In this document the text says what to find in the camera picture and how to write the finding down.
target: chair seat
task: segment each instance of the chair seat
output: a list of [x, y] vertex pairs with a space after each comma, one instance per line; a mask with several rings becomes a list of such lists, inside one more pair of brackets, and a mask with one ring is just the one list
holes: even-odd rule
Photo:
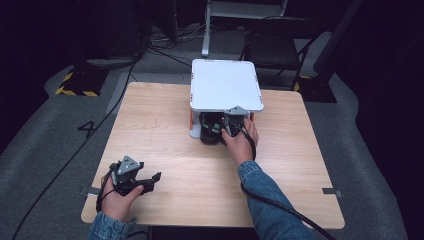
[[258, 68], [297, 70], [301, 63], [293, 39], [252, 36], [246, 59]]

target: blue denim jacket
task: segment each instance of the blue denim jacket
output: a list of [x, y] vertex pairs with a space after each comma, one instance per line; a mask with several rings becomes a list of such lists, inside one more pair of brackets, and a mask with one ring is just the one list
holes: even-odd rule
[[[256, 162], [242, 163], [238, 175], [249, 192], [293, 207], [275, 181]], [[260, 239], [314, 239], [312, 231], [302, 221], [284, 210], [250, 197], [247, 198], [247, 203]], [[119, 222], [99, 212], [89, 229], [88, 239], [126, 239], [135, 222]]]

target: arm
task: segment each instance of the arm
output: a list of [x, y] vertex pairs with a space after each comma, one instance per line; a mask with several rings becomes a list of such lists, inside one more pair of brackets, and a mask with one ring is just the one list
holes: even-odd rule
[[[259, 135], [255, 124], [246, 119], [244, 125], [257, 145]], [[238, 169], [241, 183], [249, 192], [293, 207], [275, 181], [263, 172], [256, 162], [252, 161], [252, 149], [243, 134], [231, 138], [223, 130], [222, 137]], [[303, 225], [301, 220], [284, 210], [251, 197], [247, 198], [247, 203], [260, 239], [313, 239], [312, 231]]]
[[128, 233], [133, 229], [136, 219], [131, 223], [124, 221], [131, 204], [143, 191], [143, 186], [134, 188], [125, 197], [112, 190], [112, 179], [109, 178], [104, 189], [102, 211], [97, 213], [91, 224], [87, 239], [127, 239]]

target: light wood tabletop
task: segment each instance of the light wood tabletop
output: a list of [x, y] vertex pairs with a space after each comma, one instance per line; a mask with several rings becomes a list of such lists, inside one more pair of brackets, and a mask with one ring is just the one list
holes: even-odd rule
[[[344, 219], [334, 194], [302, 97], [262, 90], [264, 110], [254, 122], [259, 133], [256, 162], [295, 209], [323, 228], [340, 229]], [[162, 172], [153, 192], [137, 198], [129, 217], [138, 224], [167, 226], [253, 226], [240, 180], [222, 144], [190, 137], [190, 86], [129, 84], [92, 186], [111, 163], [125, 155], [144, 168], [137, 180]], [[92, 222], [96, 197], [89, 195], [81, 218]]]

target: hand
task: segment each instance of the hand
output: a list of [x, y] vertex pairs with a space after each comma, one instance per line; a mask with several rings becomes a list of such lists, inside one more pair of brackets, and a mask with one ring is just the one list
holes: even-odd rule
[[102, 212], [113, 219], [123, 222], [128, 215], [131, 204], [138, 196], [140, 196], [143, 189], [144, 187], [140, 185], [134, 188], [125, 197], [121, 196], [116, 191], [113, 191], [104, 197], [108, 192], [113, 190], [112, 178], [109, 177], [103, 191], [102, 197], [104, 197], [104, 199], [102, 201]]
[[[244, 119], [244, 126], [247, 129], [247, 133], [255, 141], [255, 146], [258, 145], [259, 135], [255, 127], [255, 124], [249, 119]], [[243, 133], [237, 134], [235, 137], [228, 135], [225, 129], [222, 129], [222, 138], [227, 144], [228, 152], [231, 155], [231, 158], [234, 160], [235, 165], [238, 167], [243, 162], [247, 160], [253, 160], [252, 156], [252, 147], [250, 146], [249, 141]]]

